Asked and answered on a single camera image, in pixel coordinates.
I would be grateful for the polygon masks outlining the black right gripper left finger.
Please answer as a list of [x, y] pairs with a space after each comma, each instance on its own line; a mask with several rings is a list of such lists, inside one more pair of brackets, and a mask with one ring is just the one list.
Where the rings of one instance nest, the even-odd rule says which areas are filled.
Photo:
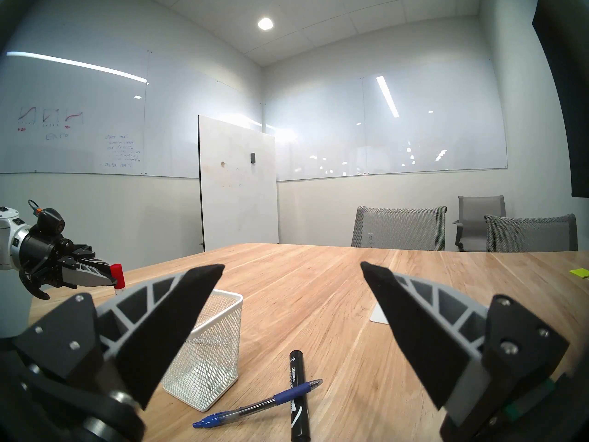
[[122, 392], [145, 409], [196, 325], [225, 266], [192, 268], [126, 289], [100, 306], [80, 292], [13, 340], [30, 389], [73, 407]]

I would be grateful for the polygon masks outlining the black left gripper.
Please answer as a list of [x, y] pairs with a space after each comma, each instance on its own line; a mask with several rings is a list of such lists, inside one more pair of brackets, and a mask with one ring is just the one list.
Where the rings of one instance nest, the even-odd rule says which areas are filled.
[[[72, 256], [74, 261], [60, 261]], [[19, 248], [19, 279], [26, 289], [66, 286], [115, 286], [111, 264], [96, 257], [92, 246], [74, 244], [62, 235], [48, 236], [30, 231]]]

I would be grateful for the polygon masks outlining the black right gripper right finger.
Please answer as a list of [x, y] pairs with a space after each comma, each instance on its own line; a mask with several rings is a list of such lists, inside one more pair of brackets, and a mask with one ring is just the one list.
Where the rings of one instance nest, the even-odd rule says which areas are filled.
[[570, 343], [511, 296], [485, 306], [366, 261], [361, 270], [430, 400], [445, 409], [442, 428], [509, 424], [552, 393]]

